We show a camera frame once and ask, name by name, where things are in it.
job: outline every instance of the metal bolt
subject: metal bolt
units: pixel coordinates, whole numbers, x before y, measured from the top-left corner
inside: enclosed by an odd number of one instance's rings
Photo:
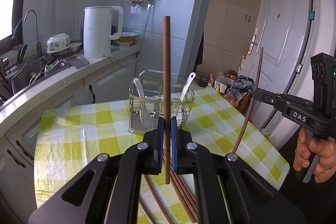
[[[148,148],[148,143],[138,143],[137,148],[139,150],[145,150]]]
[[[195,150],[197,148],[197,143],[187,143],[187,148],[191,150]]]
[[[238,160],[238,156],[235,153],[229,153],[226,155],[227,159],[229,161],[236,161]]]
[[[108,158],[109,158],[109,156],[107,154],[100,154],[100,155],[98,155],[97,160],[98,161],[105,161]]]

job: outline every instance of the utensil basket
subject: utensil basket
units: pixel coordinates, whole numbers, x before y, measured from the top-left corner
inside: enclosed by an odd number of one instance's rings
[[[134,82],[129,89],[129,132],[147,132],[158,126],[159,117],[163,117],[163,72],[158,70],[144,70],[139,79],[142,83],[145,98],[140,98]],[[180,101],[185,80],[182,75],[171,74],[171,116],[176,116],[177,125],[183,128],[188,119],[195,99],[195,93],[190,86],[184,99]],[[151,116],[150,126],[143,123],[143,113],[140,108],[145,104]]]

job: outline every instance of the white kettle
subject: white kettle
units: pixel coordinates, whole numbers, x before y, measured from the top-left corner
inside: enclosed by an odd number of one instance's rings
[[[120,6],[95,6],[84,9],[84,56],[103,57],[111,53],[111,40],[121,37],[124,9]],[[119,13],[118,32],[111,35],[112,12]]]

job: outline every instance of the table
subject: table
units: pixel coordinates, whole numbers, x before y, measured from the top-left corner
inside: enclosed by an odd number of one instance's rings
[[[34,161],[37,207],[98,154],[118,155],[142,140],[143,133],[128,132],[128,109],[125,100],[44,111]],[[243,122],[244,116],[238,110],[215,90],[206,88],[195,92],[184,130],[212,153],[225,155],[232,150]],[[279,190],[289,164],[250,122],[237,154]],[[194,192],[192,175],[184,175],[184,179]],[[172,185],[164,183],[164,168],[150,180],[174,223],[191,223]],[[167,223],[143,179],[140,195],[154,219]],[[149,223],[140,206],[138,223]]]

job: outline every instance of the human hand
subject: human hand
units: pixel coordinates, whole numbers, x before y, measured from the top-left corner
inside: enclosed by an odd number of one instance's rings
[[[307,168],[310,164],[310,153],[320,155],[320,160],[317,163],[313,174],[315,182],[321,183],[330,179],[336,172],[336,143],[333,138],[327,140],[312,138],[309,142],[309,147],[305,145],[307,139],[306,129],[301,128],[297,147],[295,149],[295,159],[293,167],[296,171],[301,171],[302,168]]]

